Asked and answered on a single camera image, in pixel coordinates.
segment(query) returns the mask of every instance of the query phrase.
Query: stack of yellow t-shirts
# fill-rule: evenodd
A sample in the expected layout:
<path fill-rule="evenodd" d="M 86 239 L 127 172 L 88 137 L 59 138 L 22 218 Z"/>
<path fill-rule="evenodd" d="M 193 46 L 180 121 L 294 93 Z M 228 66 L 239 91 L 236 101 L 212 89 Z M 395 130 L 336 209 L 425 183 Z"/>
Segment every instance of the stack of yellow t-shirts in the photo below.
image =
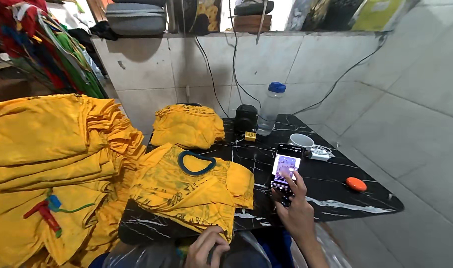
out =
<path fill-rule="evenodd" d="M 155 146 L 172 143 L 183 149 L 208 149 L 225 138 L 223 120 L 204 106 L 169 105 L 155 113 L 153 128 Z"/>
<path fill-rule="evenodd" d="M 0 267 L 28 259 L 86 267 L 117 242 L 128 188 L 145 153 L 142 133 L 118 106 L 77 94 L 0 102 Z M 51 211 L 60 238 L 38 212 L 23 219 L 51 190 L 61 209 L 93 204 Z"/>
<path fill-rule="evenodd" d="M 242 165 L 215 158 L 208 172 L 193 176 L 182 171 L 178 157 L 184 150 L 167 143 L 141 157 L 131 198 L 144 209 L 201 233 L 218 225 L 228 242 L 232 239 L 235 207 L 253 209 L 253 174 Z M 183 158 L 191 172 L 210 161 L 192 155 Z"/>

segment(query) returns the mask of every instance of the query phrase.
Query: white charger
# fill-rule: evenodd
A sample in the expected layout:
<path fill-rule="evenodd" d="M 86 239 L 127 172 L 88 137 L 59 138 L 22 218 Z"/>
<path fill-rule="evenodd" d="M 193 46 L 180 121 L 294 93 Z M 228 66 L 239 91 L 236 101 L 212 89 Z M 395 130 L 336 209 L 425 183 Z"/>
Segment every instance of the white charger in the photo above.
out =
<path fill-rule="evenodd" d="M 309 152 L 308 157 L 314 160 L 328 161 L 331 157 L 334 157 L 330 148 L 314 144 Z"/>
<path fill-rule="evenodd" d="M 315 152 L 311 151 L 311 154 L 309 155 L 309 158 L 310 159 L 315 159 L 315 160 L 328 161 L 331 157 L 329 155 L 316 154 Z"/>

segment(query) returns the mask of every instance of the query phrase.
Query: blue tag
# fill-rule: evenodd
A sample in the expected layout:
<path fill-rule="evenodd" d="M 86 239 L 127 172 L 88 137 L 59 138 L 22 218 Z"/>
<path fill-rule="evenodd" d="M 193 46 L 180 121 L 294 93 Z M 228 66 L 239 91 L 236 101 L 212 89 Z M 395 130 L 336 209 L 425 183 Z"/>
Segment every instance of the blue tag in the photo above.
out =
<path fill-rule="evenodd" d="M 55 208 L 59 208 L 61 206 L 61 202 L 59 201 L 58 197 L 55 195 L 50 195 L 49 196 L 49 203 L 53 205 Z"/>

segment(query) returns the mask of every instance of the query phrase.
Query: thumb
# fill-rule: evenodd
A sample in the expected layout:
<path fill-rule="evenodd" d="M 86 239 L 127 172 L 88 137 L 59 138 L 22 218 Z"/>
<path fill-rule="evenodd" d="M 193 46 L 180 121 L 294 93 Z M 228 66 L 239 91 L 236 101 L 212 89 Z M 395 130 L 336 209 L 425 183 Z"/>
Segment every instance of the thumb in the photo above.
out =
<path fill-rule="evenodd" d="M 220 259 L 222 257 L 222 254 L 224 252 L 227 252 L 230 250 L 229 245 L 218 245 L 215 250 L 213 251 L 213 254 L 211 256 L 211 268 L 219 268 L 220 267 Z"/>
<path fill-rule="evenodd" d="M 275 205 L 276 205 L 276 210 L 278 212 L 278 216 L 283 219 L 284 217 L 287 216 L 287 209 L 283 206 L 283 204 L 279 203 L 278 201 L 275 201 Z"/>

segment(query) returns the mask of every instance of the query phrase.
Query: black marble table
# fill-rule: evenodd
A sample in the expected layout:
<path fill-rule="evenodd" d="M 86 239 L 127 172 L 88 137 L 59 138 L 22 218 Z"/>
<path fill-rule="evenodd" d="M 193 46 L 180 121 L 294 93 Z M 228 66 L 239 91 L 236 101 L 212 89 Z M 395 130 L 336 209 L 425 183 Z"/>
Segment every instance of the black marble table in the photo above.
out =
<path fill-rule="evenodd" d="M 271 200 L 269 180 L 278 143 L 287 143 L 293 133 L 311 137 L 316 144 L 333 147 L 300 119 L 293 115 L 278 116 L 270 136 L 257 136 L 256 142 L 244 140 L 244 134 L 233 131 L 233 119 L 223 119 L 225 139 L 208 150 L 192 150 L 205 156 L 219 157 L 239 163 L 254 173 L 254 209 L 236 209 L 236 230 L 251 230 L 282 226 Z M 148 145 L 147 151 L 155 147 Z M 352 161 L 333 149 L 336 156 L 327 162 L 304 158 L 299 173 L 307 186 L 307 201 L 314 207 L 314 219 L 327 222 L 397 213 L 404 209 L 402 202 Z M 346 186 L 348 177 L 356 177 L 367 185 L 365 192 Z M 119 225 L 119 237 L 131 245 L 148 241 L 198 235 L 169 219 L 156 216 L 129 200 Z"/>

